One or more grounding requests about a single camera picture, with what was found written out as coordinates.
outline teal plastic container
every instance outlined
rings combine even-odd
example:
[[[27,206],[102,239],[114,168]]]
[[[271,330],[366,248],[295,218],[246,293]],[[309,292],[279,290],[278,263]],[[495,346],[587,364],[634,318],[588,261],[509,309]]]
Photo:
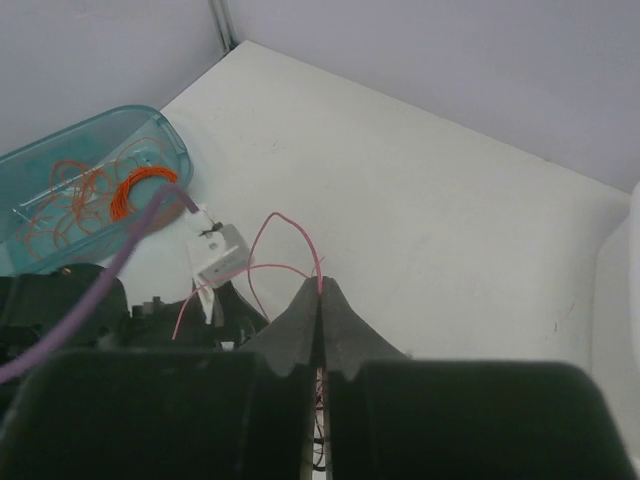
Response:
[[[139,166],[172,169],[182,188],[193,176],[187,148],[169,121],[137,105],[110,110],[0,158],[0,275],[47,273],[116,252],[140,210],[167,182],[152,177],[134,186],[129,201],[136,211],[112,222],[109,194]],[[78,185],[98,170],[83,197],[91,214],[74,215]],[[167,199],[153,230],[181,210],[176,198]]]

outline white wall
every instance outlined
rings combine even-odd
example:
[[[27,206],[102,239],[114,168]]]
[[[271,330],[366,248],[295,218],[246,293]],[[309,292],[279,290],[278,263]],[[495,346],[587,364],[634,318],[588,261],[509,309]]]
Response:
[[[637,0],[228,0],[236,33],[630,191]]]
[[[221,55],[208,0],[2,0],[0,153],[122,104],[162,107]]]

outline tangled orange wire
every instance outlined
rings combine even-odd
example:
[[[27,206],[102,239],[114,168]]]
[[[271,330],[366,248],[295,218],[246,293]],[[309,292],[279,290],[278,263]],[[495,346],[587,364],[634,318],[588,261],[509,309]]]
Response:
[[[25,249],[34,259],[40,260],[31,242],[34,238],[49,235],[56,250],[69,246],[71,229],[77,228],[80,234],[90,235],[112,222],[121,220],[135,209],[129,205],[131,188],[144,178],[160,175],[171,182],[178,180],[178,175],[166,167],[140,166],[138,160],[125,153],[136,144],[151,141],[159,146],[157,161],[162,159],[163,145],[152,137],[142,137],[124,147],[115,160],[99,167],[93,167],[71,159],[56,162],[49,174],[49,195],[37,206],[31,220],[16,231],[16,239],[25,245]],[[125,169],[127,177],[121,182],[121,170]],[[47,207],[55,207],[56,212],[48,212]],[[54,221],[54,215],[63,210],[65,213],[51,228],[42,228]],[[181,208],[170,207],[163,216],[163,221],[170,221]],[[94,256],[105,252],[112,240]]]

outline white tabletop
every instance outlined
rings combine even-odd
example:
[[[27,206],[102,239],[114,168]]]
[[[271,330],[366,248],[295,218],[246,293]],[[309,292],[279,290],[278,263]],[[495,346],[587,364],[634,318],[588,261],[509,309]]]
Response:
[[[248,241],[271,211],[300,222],[324,273],[400,350],[588,367],[595,257],[626,194],[249,42],[163,113],[196,201]],[[141,244],[121,277],[130,303],[187,295],[189,235],[176,222]],[[281,222],[256,260],[312,268]],[[270,314],[301,282],[255,280]]]

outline purple cable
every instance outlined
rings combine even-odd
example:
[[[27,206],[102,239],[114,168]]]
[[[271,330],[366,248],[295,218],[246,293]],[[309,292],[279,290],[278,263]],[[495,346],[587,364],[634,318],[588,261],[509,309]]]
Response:
[[[149,205],[147,205],[142,212],[136,228],[124,242],[122,248],[116,253],[111,264],[100,274],[96,281],[93,282],[93,285],[89,287],[89,290],[82,296],[78,303],[76,303],[64,318],[38,343],[9,363],[0,366],[0,384],[42,363],[80,328],[102,299],[109,293],[111,284],[116,276],[125,266],[136,245],[144,237],[149,226],[151,226],[153,217],[158,212],[160,204],[171,193],[178,195],[180,201],[191,213],[198,211],[198,207],[189,195],[177,185],[167,184],[160,188],[151,198]]]

